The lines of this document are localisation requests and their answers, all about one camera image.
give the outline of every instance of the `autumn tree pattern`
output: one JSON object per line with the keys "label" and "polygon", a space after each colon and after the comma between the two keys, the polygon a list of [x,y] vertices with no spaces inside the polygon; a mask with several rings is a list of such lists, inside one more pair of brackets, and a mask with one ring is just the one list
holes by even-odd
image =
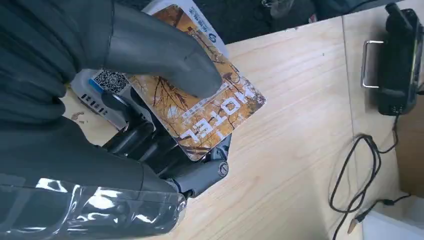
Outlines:
{"label": "autumn tree pattern", "polygon": [[261,108],[266,99],[181,8],[171,5],[154,16],[194,37],[222,76],[220,90],[206,99],[189,95],[160,76],[135,75],[129,78],[134,89],[189,158],[197,161]]}

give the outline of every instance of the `wooden table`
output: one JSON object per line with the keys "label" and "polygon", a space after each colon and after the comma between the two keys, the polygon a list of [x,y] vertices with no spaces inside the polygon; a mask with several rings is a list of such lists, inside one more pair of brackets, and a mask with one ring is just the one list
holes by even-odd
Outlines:
{"label": "wooden table", "polygon": [[[414,8],[424,21],[424,1],[399,7]],[[362,44],[384,29],[386,18],[380,7],[228,45],[231,61],[268,103],[233,133],[228,176],[189,200],[178,228],[151,239],[330,239],[341,214],[330,209],[329,192],[354,135],[371,134],[381,148],[393,144],[393,118],[370,107],[359,77]],[[114,129],[103,119],[72,97],[65,103],[68,117],[84,112],[76,122],[90,141],[101,145],[112,137]],[[347,206],[371,163],[369,150],[359,146],[338,206]],[[393,151],[383,155],[366,204],[394,198],[398,189]],[[339,239],[362,239],[360,226],[346,234],[353,217]]]}

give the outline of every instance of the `plastic wrap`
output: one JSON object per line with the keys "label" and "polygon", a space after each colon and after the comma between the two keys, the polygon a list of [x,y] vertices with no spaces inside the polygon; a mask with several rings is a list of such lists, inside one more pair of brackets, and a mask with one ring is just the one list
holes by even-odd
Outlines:
{"label": "plastic wrap", "polygon": [[35,188],[0,185],[0,239],[116,239],[171,231],[184,217],[180,193],[81,186],[41,178]]}

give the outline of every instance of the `qr code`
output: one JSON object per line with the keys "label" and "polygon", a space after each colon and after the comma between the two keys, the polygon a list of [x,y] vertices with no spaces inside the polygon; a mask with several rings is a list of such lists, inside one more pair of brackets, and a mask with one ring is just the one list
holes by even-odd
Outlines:
{"label": "qr code", "polygon": [[101,71],[94,81],[105,91],[119,94],[130,83],[123,73],[113,71]]}

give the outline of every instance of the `gloved hand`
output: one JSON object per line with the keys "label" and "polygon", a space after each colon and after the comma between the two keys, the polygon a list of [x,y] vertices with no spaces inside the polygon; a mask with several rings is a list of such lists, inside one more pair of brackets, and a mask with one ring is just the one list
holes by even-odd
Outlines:
{"label": "gloved hand", "polygon": [[170,231],[182,203],[175,189],[90,144],[59,98],[85,68],[160,75],[209,97],[221,76],[203,49],[112,0],[3,0],[0,28],[0,238]]}

